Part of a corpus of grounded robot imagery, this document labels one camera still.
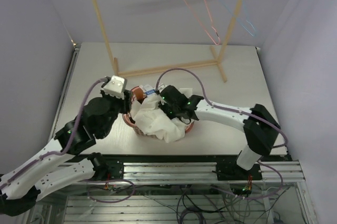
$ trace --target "wicker basket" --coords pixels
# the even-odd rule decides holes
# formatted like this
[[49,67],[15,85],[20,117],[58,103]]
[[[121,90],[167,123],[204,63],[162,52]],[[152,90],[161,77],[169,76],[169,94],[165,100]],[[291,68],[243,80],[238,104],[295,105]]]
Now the wicker basket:
[[[133,103],[135,100],[140,101],[140,100],[143,100],[143,99],[145,99],[145,98],[147,97],[146,94],[143,92],[143,90],[142,90],[139,86],[133,88],[131,91],[132,91],[132,93],[133,93],[133,96],[132,96],[132,98],[131,98],[131,102],[132,102],[132,103]],[[139,129],[139,128],[138,128],[138,127],[137,127],[137,126],[130,120],[130,118],[131,118],[130,114],[123,114],[123,120],[124,120],[124,122],[125,122],[128,126],[132,127],[133,130],[136,132],[136,134],[142,135],[142,136],[150,136],[150,137],[152,137],[152,138],[157,138],[155,135],[147,135],[147,134],[144,134],[143,131],[140,130],[140,129]],[[193,125],[194,125],[194,121],[193,121],[190,125],[188,125],[188,126],[186,127],[185,133],[190,132],[191,129],[192,129],[192,127],[193,127]]]

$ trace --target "white table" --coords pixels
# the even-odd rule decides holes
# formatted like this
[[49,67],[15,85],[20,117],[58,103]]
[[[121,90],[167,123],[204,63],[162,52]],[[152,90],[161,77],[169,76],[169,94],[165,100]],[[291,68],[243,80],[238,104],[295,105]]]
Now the white table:
[[[111,43],[111,48],[114,56],[119,59],[122,71],[212,58],[208,45]],[[209,99],[240,107],[254,107],[256,103],[260,103],[276,117],[254,46],[228,46],[223,67],[228,77],[226,83],[222,82],[216,66],[192,69],[204,83]],[[113,75],[113,70],[104,43],[83,43],[72,72],[56,130],[74,119],[89,86],[105,75]],[[155,86],[158,77],[159,74],[131,77],[128,79],[127,89],[130,90],[140,84]],[[162,82],[175,85],[177,88],[192,87],[194,94],[202,95],[199,83],[186,72],[169,72],[163,77]],[[100,91],[97,87],[90,99],[99,95]],[[281,143],[283,139],[279,135],[275,144]],[[104,140],[97,140],[95,146],[83,153],[236,155],[245,145],[244,133],[209,121],[196,121],[194,128],[186,134],[185,138],[173,143],[165,143],[162,140],[136,135],[119,116],[109,136]],[[271,154],[286,155],[287,151],[282,147],[273,149]]]

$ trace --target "wooden clothes rack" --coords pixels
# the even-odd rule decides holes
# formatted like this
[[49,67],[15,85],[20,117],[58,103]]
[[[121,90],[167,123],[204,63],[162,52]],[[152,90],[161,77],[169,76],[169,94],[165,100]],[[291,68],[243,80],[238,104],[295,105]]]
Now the wooden clothes rack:
[[213,45],[210,46],[210,50],[211,50],[211,53],[213,55],[212,59],[205,60],[205,61],[198,61],[198,62],[189,62],[189,63],[171,64],[171,65],[159,66],[159,67],[151,67],[151,68],[147,68],[147,69],[133,70],[133,71],[120,71],[119,66],[118,66],[118,59],[113,56],[112,50],[111,50],[110,45],[109,45],[109,40],[108,40],[107,35],[106,35],[105,27],[104,27],[104,24],[103,24],[100,9],[99,9],[98,4],[97,4],[97,0],[92,0],[92,3],[93,3],[94,8],[95,8],[97,20],[100,24],[100,28],[101,28],[101,31],[102,31],[104,43],[105,43],[105,46],[106,46],[106,49],[107,49],[107,52],[108,52],[108,55],[109,55],[109,59],[110,59],[112,68],[114,70],[114,74],[116,74],[118,76],[122,76],[122,77],[131,77],[131,76],[138,76],[138,75],[161,73],[161,72],[164,72],[165,70],[171,69],[173,67],[183,67],[185,69],[191,69],[191,68],[196,68],[196,67],[206,67],[206,66],[216,65],[217,68],[219,69],[219,72],[221,74],[221,77],[222,77],[223,81],[224,82],[227,81],[227,76],[226,76],[226,74],[225,74],[225,72],[222,68],[221,62],[222,62],[223,56],[225,54],[225,49],[227,47],[228,41],[229,41],[229,39],[230,39],[230,37],[233,33],[236,18],[238,17],[238,15],[240,13],[241,6],[242,6],[242,0],[237,0],[237,2],[236,2],[234,15],[232,16],[231,21],[228,25],[227,33],[226,33],[226,36],[225,36],[225,38],[222,42],[219,54],[217,54]]

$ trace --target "white cloth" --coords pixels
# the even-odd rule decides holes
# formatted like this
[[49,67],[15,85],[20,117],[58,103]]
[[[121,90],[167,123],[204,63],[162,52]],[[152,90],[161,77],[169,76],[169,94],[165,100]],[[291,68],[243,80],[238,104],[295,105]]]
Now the white cloth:
[[[186,96],[191,96],[192,89],[179,89]],[[147,135],[155,135],[166,143],[177,141],[185,136],[186,124],[178,118],[170,120],[166,114],[158,108],[161,100],[159,95],[149,95],[143,103],[133,102],[131,117],[135,125]]]

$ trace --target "wall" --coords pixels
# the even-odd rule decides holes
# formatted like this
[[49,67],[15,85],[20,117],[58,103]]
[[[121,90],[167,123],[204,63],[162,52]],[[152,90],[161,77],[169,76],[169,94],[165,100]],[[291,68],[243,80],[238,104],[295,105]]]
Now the wall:
[[[102,42],[100,27],[91,0],[52,0],[73,40]],[[211,40],[182,0],[97,0],[108,38],[112,42],[199,43]],[[187,0],[207,22],[202,0]],[[217,0],[208,0],[221,39],[231,15]],[[234,9],[236,0],[225,0]],[[288,0],[246,0],[252,23],[259,35],[251,37],[237,26],[230,44],[261,46]]]
[[290,0],[262,46],[272,99],[320,223],[335,223],[337,0]]
[[[0,173],[47,142],[72,43],[50,0],[0,0]],[[0,223],[15,218],[0,216]]]

